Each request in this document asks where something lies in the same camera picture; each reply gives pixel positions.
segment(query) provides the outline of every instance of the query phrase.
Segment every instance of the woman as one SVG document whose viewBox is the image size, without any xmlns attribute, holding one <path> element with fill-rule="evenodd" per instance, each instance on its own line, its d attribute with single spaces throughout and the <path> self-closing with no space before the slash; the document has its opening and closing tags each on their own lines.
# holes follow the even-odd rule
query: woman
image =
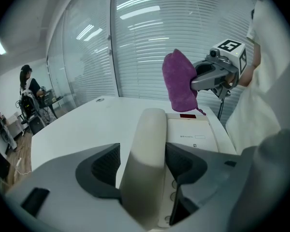
<svg viewBox="0 0 290 232">
<path fill-rule="evenodd" d="M 37 81 L 34 78 L 31 78 L 32 68 L 29 65 L 24 65 L 21 68 L 19 79 L 20 79 L 20 93 L 27 88 L 32 92 L 34 98 L 37 100 L 40 109 L 37 111 L 42 118 L 45 125 L 50 124 L 54 120 L 56 120 L 55 116 L 49 111 L 48 107 L 41 108 L 42 105 L 42 97 L 46 93 L 46 89 L 44 87 L 40 87 Z"/>
<path fill-rule="evenodd" d="M 6 124 L 6 118 L 3 114 L 0 113 L 0 130 L 4 130 L 7 137 L 8 137 L 8 143 L 12 147 L 13 150 L 17 148 L 17 143 L 15 142 L 13 136 L 10 134 L 10 131 Z"/>
<path fill-rule="evenodd" d="M 279 132 L 286 123 L 279 109 L 288 114 L 290 107 L 283 104 L 290 94 L 282 91 L 290 84 L 284 81 L 290 72 L 290 32 L 271 0 L 257 1 L 247 38 L 254 43 L 253 63 L 239 80 L 247 88 L 226 124 L 238 154 Z"/>
</svg>

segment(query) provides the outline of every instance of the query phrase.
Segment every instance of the glass wall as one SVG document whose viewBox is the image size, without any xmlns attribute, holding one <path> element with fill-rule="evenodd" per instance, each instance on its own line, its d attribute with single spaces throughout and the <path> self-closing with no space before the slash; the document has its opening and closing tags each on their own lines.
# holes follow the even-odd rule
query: glass wall
<svg viewBox="0 0 290 232">
<path fill-rule="evenodd" d="M 63 16 L 60 18 L 56 30 L 54 32 L 51 44 L 48 50 L 48 67 L 50 71 L 51 81 L 54 92 L 57 97 L 62 96 L 59 101 L 61 107 L 69 112 L 76 108 L 62 57 L 62 26 Z"/>
<path fill-rule="evenodd" d="M 71 0 L 49 48 L 55 92 L 74 106 L 117 90 L 124 97 L 168 100 L 164 57 L 177 48 L 194 63 L 225 39 L 244 42 L 250 63 L 253 48 L 246 33 L 255 1 Z M 225 100 L 222 124 L 241 92 L 235 88 Z M 198 102 L 219 110 L 220 100 L 211 91 L 201 91 Z"/>
<path fill-rule="evenodd" d="M 112 5 L 112 43 L 122 96 L 168 100 L 161 66 L 176 48 L 194 63 L 215 44 L 233 39 L 246 44 L 248 62 L 252 60 L 246 33 L 253 0 L 114 0 Z M 236 88 L 225 100 L 223 124 L 241 92 Z M 220 107 L 212 91 L 199 92 L 198 103 L 215 113 Z"/>
</svg>

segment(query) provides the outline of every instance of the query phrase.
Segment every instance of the desk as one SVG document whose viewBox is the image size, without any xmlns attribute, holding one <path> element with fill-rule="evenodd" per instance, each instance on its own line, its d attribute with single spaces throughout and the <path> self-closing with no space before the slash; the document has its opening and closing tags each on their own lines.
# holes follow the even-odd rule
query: desk
<svg viewBox="0 0 290 232">
<path fill-rule="evenodd" d="M 64 155 L 101 145 L 120 143 L 121 165 L 116 175 L 116 186 L 126 166 L 140 115 L 146 108 L 161 108 L 166 113 L 177 113 L 169 101 L 153 101 L 102 96 L 90 101 L 60 119 L 55 120 L 32 138 L 31 166 L 35 170 L 43 163 Z M 207 106 L 200 106 L 211 123 L 219 151 L 236 154 L 220 121 Z M 186 114 L 201 115 L 197 110 Z"/>
<path fill-rule="evenodd" d="M 44 106 L 41 106 L 41 108 L 49 107 L 50 110 L 52 111 L 53 115 L 55 116 L 55 118 L 57 118 L 57 115 L 56 115 L 55 110 L 53 108 L 53 104 L 60 101 L 62 98 L 63 98 L 63 96 L 60 96 L 60 97 L 56 98 L 55 101 L 51 101 L 51 103 L 47 103 Z"/>
</svg>

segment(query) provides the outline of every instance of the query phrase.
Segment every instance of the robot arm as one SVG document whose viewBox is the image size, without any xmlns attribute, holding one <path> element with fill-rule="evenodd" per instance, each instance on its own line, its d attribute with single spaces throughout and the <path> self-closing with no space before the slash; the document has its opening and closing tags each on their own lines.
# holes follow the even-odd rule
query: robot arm
<svg viewBox="0 0 290 232">
<path fill-rule="evenodd" d="M 224 40 L 210 49 L 205 60 L 193 64 L 197 77 L 190 83 L 192 90 L 212 90 L 220 99 L 230 96 L 230 90 L 237 86 L 246 65 L 245 44 Z M 228 74 L 234 75 L 233 84 L 226 81 Z"/>
</svg>

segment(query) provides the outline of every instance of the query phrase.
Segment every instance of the white shirt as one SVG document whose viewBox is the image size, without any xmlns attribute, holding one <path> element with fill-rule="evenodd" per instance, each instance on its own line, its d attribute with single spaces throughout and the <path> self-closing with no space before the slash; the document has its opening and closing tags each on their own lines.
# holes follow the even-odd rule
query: white shirt
<svg viewBox="0 0 290 232">
<path fill-rule="evenodd" d="M 270 99 L 275 84 L 290 66 L 290 31 L 271 0 L 257 1 L 247 37 L 260 45 L 261 63 L 226 124 L 238 154 L 281 130 Z"/>
</svg>

